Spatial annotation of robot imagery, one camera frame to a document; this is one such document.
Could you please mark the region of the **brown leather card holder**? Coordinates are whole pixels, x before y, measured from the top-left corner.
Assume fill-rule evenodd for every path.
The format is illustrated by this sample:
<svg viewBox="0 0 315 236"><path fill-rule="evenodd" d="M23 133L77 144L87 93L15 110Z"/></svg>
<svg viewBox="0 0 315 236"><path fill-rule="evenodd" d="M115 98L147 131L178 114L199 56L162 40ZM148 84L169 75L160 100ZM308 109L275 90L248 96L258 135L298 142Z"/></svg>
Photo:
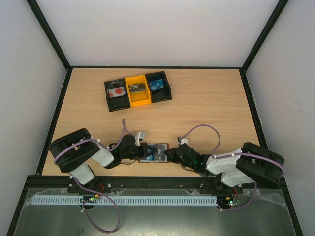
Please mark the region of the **brown leather card holder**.
<svg viewBox="0 0 315 236"><path fill-rule="evenodd" d="M169 144L167 143L147 143L145 145L147 152L141 157L138 162L140 163L167 163L168 157L165 151L168 150Z"/></svg>

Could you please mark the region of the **black VIP logo card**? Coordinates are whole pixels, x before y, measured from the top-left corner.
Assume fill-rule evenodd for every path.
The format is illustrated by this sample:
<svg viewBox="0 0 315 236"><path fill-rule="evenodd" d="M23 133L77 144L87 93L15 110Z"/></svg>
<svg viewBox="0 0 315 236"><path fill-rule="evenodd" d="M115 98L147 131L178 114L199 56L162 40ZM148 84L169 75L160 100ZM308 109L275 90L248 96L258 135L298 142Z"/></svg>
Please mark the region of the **black VIP logo card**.
<svg viewBox="0 0 315 236"><path fill-rule="evenodd" d="M156 162L167 162L167 158L164 152L167 150L167 144L158 143L156 144L157 151L155 152L155 161Z"/></svg>

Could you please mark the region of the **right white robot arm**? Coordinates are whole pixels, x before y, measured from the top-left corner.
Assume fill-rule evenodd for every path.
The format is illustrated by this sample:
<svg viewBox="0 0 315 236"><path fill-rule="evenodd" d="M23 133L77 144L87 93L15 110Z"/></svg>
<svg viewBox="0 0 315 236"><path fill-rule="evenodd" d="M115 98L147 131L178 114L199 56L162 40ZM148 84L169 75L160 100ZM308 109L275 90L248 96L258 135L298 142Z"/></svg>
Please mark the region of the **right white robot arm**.
<svg viewBox="0 0 315 236"><path fill-rule="evenodd" d="M284 173L285 159L281 155L250 142L225 154L200 154L186 143L164 153L169 162L188 167L203 177L219 176L215 188L222 193L248 183L278 188Z"/></svg>

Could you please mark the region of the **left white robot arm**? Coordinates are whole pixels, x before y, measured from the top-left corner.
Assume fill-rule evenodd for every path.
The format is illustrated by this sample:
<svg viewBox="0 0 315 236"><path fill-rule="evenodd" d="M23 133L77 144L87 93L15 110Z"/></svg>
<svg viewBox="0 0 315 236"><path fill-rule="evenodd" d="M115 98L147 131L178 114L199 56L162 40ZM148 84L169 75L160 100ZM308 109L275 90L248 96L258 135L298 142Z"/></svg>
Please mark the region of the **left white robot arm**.
<svg viewBox="0 0 315 236"><path fill-rule="evenodd" d="M141 160L154 155L155 146L143 140L143 132L132 135L126 129L117 143L106 146L100 140L94 139L85 128L74 131L54 140L49 151L62 173L75 177L80 184L86 185L95 178L95 174L86 164L93 160L106 169L112 169L121 164L124 159Z"/></svg>

